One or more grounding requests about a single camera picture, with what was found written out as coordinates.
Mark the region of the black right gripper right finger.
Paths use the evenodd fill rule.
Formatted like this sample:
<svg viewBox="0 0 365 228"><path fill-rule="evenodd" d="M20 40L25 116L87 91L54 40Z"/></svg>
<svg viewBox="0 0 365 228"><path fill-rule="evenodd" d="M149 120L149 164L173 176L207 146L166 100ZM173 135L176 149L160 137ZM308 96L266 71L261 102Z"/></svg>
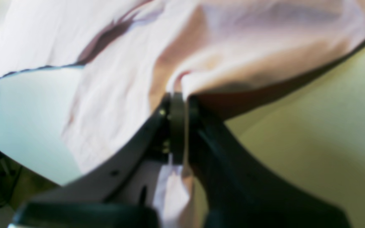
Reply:
<svg viewBox="0 0 365 228"><path fill-rule="evenodd" d="M189 100L189 161L205 188L205 228L350 228L341 209L280 178L196 97Z"/></svg>

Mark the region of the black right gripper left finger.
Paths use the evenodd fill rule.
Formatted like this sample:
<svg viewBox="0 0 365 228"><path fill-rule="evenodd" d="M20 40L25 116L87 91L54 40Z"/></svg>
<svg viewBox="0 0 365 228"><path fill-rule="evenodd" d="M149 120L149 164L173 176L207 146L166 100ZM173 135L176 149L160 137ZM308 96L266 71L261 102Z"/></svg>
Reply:
<svg viewBox="0 0 365 228"><path fill-rule="evenodd" d="M114 156L22 205L10 228L159 228L151 205L162 167L182 165L184 101L167 94Z"/></svg>

